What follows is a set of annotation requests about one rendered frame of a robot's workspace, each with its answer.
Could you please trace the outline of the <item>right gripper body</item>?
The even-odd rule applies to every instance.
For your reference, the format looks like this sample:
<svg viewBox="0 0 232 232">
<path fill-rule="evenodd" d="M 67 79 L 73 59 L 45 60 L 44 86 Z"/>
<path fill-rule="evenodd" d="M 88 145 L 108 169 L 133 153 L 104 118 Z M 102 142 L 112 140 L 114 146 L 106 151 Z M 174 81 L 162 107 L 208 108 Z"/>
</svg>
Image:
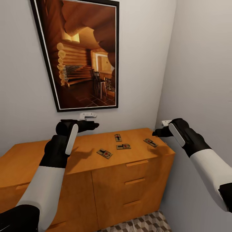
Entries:
<svg viewBox="0 0 232 232">
<path fill-rule="evenodd" d="M 168 135 L 166 133 L 166 128 L 165 127 L 163 129 L 157 129 L 156 130 L 156 135 L 157 135 L 157 137 L 171 137 L 171 136 L 173 136 L 173 135 Z"/>
</svg>

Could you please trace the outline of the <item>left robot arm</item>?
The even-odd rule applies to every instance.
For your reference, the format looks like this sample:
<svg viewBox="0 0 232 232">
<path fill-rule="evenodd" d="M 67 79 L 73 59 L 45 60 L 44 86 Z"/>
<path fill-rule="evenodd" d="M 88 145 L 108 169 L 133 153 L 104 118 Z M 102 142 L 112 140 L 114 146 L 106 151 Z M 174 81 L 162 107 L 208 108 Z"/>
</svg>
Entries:
<svg viewBox="0 0 232 232">
<path fill-rule="evenodd" d="M 77 133 L 94 130 L 99 123 L 93 112 L 82 112 L 79 121 L 62 119 L 57 135 L 46 144 L 44 156 L 16 207 L 0 213 L 0 232 L 45 232 L 58 208 L 62 181 Z"/>
</svg>

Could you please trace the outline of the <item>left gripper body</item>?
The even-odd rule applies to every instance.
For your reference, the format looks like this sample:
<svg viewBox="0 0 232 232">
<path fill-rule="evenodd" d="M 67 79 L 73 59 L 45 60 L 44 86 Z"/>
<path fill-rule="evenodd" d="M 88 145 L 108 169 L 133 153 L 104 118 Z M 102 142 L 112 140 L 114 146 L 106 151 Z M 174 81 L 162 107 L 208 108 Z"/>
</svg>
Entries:
<svg viewBox="0 0 232 232">
<path fill-rule="evenodd" d="M 80 120 L 80 122 L 83 124 L 83 131 L 87 131 L 87 130 L 94 130 L 94 121 L 82 121 Z"/>
</svg>

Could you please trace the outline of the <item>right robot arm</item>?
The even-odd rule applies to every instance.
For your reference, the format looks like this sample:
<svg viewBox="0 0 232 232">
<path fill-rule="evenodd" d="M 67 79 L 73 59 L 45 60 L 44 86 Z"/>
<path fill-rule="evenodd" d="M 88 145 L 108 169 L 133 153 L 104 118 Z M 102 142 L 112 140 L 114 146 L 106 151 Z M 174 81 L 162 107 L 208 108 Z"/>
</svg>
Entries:
<svg viewBox="0 0 232 232">
<path fill-rule="evenodd" d="M 222 210 L 232 213 L 232 168 L 182 118 L 162 121 L 161 126 L 162 129 L 157 129 L 152 135 L 174 136 L 195 166 L 212 199 Z"/>
</svg>

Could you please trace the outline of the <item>mousetrap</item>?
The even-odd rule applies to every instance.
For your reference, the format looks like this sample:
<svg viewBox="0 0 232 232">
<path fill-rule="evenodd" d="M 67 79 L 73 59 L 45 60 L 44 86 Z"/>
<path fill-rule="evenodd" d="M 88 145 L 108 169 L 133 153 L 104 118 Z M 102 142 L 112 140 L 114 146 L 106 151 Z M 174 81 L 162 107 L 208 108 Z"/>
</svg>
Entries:
<svg viewBox="0 0 232 232">
<path fill-rule="evenodd" d="M 151 146 L 153 146 L 153 147 L 157 147 L 157 146 L 158 146 L 157 143 L 153 142 L 152 140 L 150 140 L 150 139 L 148 139 L 148 138 L 145 139 L 144 141 L 147 142 L 149 145 L 151 145 Z"/>
<path fill-rule="evenodd" d="M 115 134 L 116 142 L 122 141 L 120 134 Z"/>
<path fill-rule="evenodd" d="M 99 151 L 97 151 L 98 154 L 102 155 L 103 157 L 109 159 L 113 154 L 104 150 L 104 149 L 100 149 Z"/>
<path fill-rule="evenodd" d="M 127 149 L 131 149 L 130 144 L 120 144 L 120 145 L 116 145 L 117 150 L 127 150 Z"/>
</svg>

